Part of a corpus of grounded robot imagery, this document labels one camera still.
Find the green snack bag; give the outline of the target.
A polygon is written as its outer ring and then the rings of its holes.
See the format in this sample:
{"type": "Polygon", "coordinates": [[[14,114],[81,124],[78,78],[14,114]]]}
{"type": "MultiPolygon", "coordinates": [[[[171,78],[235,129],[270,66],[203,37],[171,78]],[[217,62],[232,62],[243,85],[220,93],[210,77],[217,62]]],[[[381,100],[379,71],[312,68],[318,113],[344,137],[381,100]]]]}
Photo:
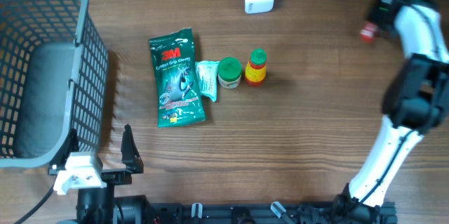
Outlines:
{"type": "Polygon", "coordinates": [[[158,127],[204,121],[192,30],[151,38],[149,49],[157,87],[158,127]]]}

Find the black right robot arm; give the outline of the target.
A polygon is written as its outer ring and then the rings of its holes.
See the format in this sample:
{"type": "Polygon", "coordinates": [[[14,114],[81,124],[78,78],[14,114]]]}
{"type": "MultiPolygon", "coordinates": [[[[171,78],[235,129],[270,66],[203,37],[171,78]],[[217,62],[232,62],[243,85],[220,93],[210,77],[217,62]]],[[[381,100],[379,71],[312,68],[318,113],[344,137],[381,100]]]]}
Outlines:
{"type": "Polygon", "coordinates": [[[389,223],[384,197],[406,157],[448,116],[448,49],[432,0],[375,0],[361,36],[399,36],[405,62],[382,100],[382,125],[359,173],[336,196],[329,223],[389,223]]]}

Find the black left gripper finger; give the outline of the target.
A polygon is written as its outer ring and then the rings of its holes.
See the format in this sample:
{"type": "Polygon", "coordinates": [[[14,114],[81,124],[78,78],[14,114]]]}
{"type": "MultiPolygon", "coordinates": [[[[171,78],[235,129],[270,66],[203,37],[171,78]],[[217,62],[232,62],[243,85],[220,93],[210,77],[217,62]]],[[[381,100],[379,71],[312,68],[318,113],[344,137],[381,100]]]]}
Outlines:
{"type": "Polygon", "coordinates": [[[144,164],[135,145],[132,128],[129,124],[124,126],[121,141],[122,163],[131,173],[144,173],[144,164]]]}
{"type": "Polygon", "coordinates": [[[79,151],[79,140],[76,129],[71,129],[62,144],[62,147],[57,151],[54,158],[51,160],[51,170],[63,170],[69,155],[72,152],[79,151]]]}

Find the green lid jar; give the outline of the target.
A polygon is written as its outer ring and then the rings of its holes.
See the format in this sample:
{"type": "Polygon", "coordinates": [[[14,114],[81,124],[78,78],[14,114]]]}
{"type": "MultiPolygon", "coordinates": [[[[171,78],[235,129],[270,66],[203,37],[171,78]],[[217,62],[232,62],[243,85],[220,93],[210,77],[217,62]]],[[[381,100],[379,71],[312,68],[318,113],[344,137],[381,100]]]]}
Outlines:
{"type": "Polygon", "coordinates": [[[234,57],[223,58],[218,65],[218,82],[224,88],[236,88],[241,82],[242,65],[234,57]]]}

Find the red yellow sauce bottle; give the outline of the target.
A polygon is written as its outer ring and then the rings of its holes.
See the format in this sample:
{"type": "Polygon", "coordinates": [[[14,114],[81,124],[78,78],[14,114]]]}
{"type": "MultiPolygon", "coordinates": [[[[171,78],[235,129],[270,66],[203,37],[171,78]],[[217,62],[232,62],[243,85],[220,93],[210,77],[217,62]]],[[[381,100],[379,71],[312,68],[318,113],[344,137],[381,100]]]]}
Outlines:
{"type": "Polygon", "coordinates": [[[250,86],[260,86],[267,75],[267,54],[262,48],[255,49],[245,68],[245,80],[250,86]]]}

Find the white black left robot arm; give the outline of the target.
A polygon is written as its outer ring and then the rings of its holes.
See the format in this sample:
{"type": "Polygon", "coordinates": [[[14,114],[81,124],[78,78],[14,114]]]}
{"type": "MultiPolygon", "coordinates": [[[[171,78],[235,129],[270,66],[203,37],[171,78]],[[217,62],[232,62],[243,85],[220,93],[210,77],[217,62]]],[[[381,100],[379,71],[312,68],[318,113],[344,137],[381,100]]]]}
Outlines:
{"type": "Polygon", "coordinates": [[[96,152],[69,152],[57,173],[53,191],[78,194],[76,218],[69,223],[159,223],[158,214],[144,195],[115,197],[115,187],[130,185],[132,175],[144,172],[132,128],[124,126],[121,140],[122,169],[104,170],[96,152]]]}

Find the red stick packet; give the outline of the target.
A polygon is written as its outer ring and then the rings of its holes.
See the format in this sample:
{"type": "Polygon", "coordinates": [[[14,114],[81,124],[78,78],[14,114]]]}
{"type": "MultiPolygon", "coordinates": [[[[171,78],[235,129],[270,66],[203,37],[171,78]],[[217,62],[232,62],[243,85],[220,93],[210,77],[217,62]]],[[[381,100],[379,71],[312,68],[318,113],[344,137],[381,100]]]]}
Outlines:
{"type": "Polygon", "coordinates": [[[372,43],[377,36],[378,31],[379,27],[376,24],[372,22],[366,22],[360,31],[360,35],[362,40],[364,40],[366,43],[372,43]]]}

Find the light blue tissue packet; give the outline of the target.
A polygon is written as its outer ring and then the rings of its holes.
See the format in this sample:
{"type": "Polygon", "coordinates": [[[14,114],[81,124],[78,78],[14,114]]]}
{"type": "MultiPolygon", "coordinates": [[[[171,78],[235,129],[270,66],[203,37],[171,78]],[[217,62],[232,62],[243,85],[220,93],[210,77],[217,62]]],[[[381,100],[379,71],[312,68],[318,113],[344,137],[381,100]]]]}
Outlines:
{"type": "Polygon", "coordinates": [[[195,63],[201,95],[217,100],[217,72],[218,61],[203,60],[195,63]]]}

